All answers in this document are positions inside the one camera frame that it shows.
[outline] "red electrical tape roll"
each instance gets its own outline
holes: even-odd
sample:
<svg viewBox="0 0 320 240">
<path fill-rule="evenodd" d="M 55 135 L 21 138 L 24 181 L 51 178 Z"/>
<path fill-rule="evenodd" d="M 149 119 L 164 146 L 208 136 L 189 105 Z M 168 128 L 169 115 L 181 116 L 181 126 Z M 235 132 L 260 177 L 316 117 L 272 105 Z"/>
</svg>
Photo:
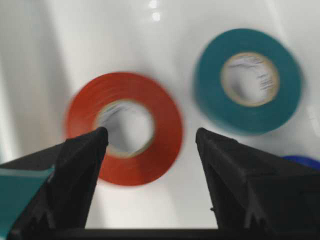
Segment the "red electrical tape roll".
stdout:
<svg viewBox="0 0 320 240">
<path fill-rule="evenodd" d="M 158 179 L 170 168 L 183 137 L 179 111 L 155 81 L 129 72 L 114 72 L 93 79 L 71 102 L 65 122 L 66 135 L 73 138 L 92 131 L 99 112 L 106 105 L 123 99 L 142 104 L 152 114 L 153 139 L 144 151 L 127 158 L 110 155 L 107 148 L 99 177 L 118 185 L 142 185 Z"/>
</svg>

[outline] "electrical tape roll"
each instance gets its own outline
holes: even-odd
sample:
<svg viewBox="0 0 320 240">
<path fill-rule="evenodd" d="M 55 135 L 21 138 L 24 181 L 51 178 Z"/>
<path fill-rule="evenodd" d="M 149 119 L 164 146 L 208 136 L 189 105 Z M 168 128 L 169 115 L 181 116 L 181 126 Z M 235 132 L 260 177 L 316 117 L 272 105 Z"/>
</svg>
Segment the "electrical tape roll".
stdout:
<svg viewBox="0 0 320 240">
<path fill-rule="evenodd" d="M 93 79 L 69 106 L 66 136 L 73 138 L 92 131 L 97 127 L 99 113 L 121 100 L 139 103 L 151 113 L 153 137 L 145 149 L 128 157 L 111 154 L 108 146 L 99 177 L 123 186 L 152 182 L 174 163 L 183 138 L 182 119 L 174 101 L 152 79 L 130 72 L 114 72 Z"/>
<path fill-rule="evenodd" d="M 313 169 L 320 170 L 320 162 L 307 156 L 289 155 L 284 156 L 283 158 Z"/>
<path fill-rule="evenodd" d="M 250 58 L 264 62 L 248 65 Z M 269 64 L 271 72 L 261 80 L 259 90 L 268 91 L 269 96 L 251 105 L 234 97 L 223 85 L 227 63 L 228 68 L 253 69 L 263 69 L 257 64 Z M 252 29 L 233 29 L 217 36 L 195 70 L 194 92 L 200 109 L 213 123 L 241 134 L 262 134 L 283 125 L 297 108 L 301 88 L 300 69 L 291 54 L 271 36 Z"/>
</svg>

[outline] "blue tape roll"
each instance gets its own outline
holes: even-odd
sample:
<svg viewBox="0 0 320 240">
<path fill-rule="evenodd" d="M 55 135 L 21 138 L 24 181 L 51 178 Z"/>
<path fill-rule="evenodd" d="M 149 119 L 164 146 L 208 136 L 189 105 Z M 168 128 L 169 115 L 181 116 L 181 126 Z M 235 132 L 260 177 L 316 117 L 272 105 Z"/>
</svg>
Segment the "blue tape roll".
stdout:
<svg viewBox="0 0 320 240">
<path fill-rule="evenodd" d="M 260 106 L 231 100 L 221 84 L 225 62 L 239 53 L 258 53 L 277 70 L 278 92 Z M 195 71 L 195 99 L 208 118 L 222 127 L 244 134 L 262 134 L 283 125 L 295 112 L 301 95 L 301 74 L 291 54 L 274 38 L 256 30 L 233 29 L 213 39 Z"/>
<path fill-rule="evenodd" d="M 292 162 L 302 164 L 304 166 L 320 170 L 320 162 L 306 156 L 300 156 L 300 155 L 290 155 L 290 156 L 284 156 L 284 159 L 290 160 Z"/>
</svg>

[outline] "teal electrical tape roll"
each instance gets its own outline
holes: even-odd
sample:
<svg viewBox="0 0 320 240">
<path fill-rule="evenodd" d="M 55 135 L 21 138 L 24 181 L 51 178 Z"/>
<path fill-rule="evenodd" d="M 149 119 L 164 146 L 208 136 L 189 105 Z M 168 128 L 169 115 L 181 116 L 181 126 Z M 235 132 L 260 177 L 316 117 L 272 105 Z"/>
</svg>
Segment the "teal electrical tape roll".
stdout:
<svg viewBox="0 0 320 240">
<path fill-rule="evenodd" d="M 259 91 L 265 95 L 262 100 L 250 105 L 229 91 L 234 80 L 224 84 L 223 69 L 235 68 L 257 72 Z M 245 134 L 262 134 L 283 125 L 297 108 L 301 88 L 300 69 L 291 54 L 271 36 L 252 29 L 217 36 L 195 71 L 195 98 L 201 110 L 212 122 Z"/>
</svg>

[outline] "white background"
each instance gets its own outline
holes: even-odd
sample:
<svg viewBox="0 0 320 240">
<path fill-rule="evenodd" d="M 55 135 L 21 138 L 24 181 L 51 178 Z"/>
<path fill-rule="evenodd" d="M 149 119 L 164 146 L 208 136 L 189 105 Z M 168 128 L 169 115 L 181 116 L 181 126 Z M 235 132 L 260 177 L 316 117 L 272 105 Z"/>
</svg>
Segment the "white background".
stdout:
<svg viewBox="0 0 320 240">
<path fill-rule="evenodd" d="M 150 184 L 99 181 L 87 227 L 215 228 L 195 144 L 198 127 L 279 156 L 319 156 L 319 7 L 317 0 L 0 0 L 1 160 L 62 142 L 66 107 L 91 79 L 114 71 L 141 73 L 164 86 L 181 110 L 181 152 Z M 277 38 L 305 79 L 294 116 L 260 136 L 224 132 L 192 98 L 201 52 L 234 28 Z"/>
</svg>

